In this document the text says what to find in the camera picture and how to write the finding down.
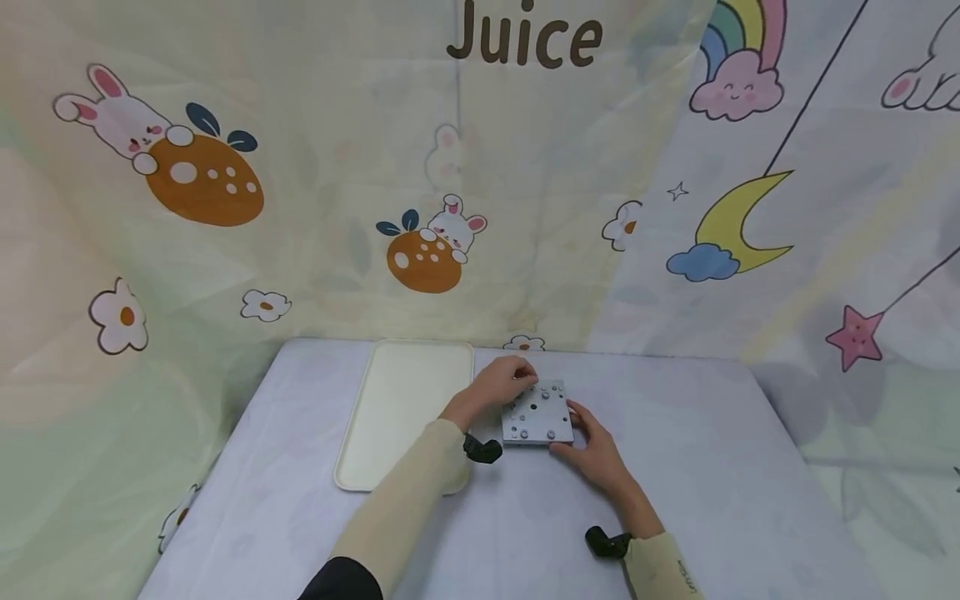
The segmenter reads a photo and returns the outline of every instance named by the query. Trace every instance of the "black sleeve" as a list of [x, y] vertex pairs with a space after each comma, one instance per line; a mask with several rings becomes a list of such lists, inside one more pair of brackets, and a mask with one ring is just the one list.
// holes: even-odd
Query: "black sleeve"
[[335, 557], [314, 575], [299, 600], [383, 600], [383, 592], [362, 564]]

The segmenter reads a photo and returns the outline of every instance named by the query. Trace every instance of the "orange fruit illustration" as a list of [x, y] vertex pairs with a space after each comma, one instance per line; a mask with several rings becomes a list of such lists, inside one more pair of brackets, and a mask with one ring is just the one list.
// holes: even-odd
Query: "orange fruit illustration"
[[214, 137], [186, 146], [160, 139], [150, 150], [156, 172], [146, 176], [156, 199], [184, 219], [223, 228], [249, 223], [263, 210], [260, 180], [247, 161]]
[[387, 249], [387, 267], [415, 292], [442, 294], [460, 283], [462, 266], [443, 239], [427, 242], [419, 231], [397, 236]]

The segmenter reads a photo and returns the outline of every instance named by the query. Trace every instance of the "person's left hand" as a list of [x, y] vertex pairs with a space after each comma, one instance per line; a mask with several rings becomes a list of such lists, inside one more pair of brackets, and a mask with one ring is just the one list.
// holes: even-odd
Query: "person's left hand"
[[464, 433], [473, 420], [492, 406], [502, 406], [535, 385], [539, 379], [533, 366], [521, 356], [500, 356], [493, 359], [473, 379], [473, 383], [454, 396], [440, 414]]

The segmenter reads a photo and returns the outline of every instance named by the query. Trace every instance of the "beige sleeve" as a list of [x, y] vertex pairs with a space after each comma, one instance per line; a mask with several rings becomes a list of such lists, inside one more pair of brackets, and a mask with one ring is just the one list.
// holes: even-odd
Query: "beige sleeve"
[[427, 424], [353, 514], [330, 558], [342, 556], [362, 564], [383, 597], [389, 598], [433, 507], [466, 460], [459, 427], [448, 420]]
[[670, 534], [633, 540], [623, 559], [636, 600], [703, 600]]

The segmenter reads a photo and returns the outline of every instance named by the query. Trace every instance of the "white tray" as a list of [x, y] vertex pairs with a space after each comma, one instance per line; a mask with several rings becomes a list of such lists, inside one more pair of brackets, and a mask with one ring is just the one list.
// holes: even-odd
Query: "white tray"
[[[373, 346], [333, 471], [337, 486], [370, 492], [423, 427], [473, 380], [470, 344], [383, 340]], [[445, 493], [467, 484], [469, 469]]]

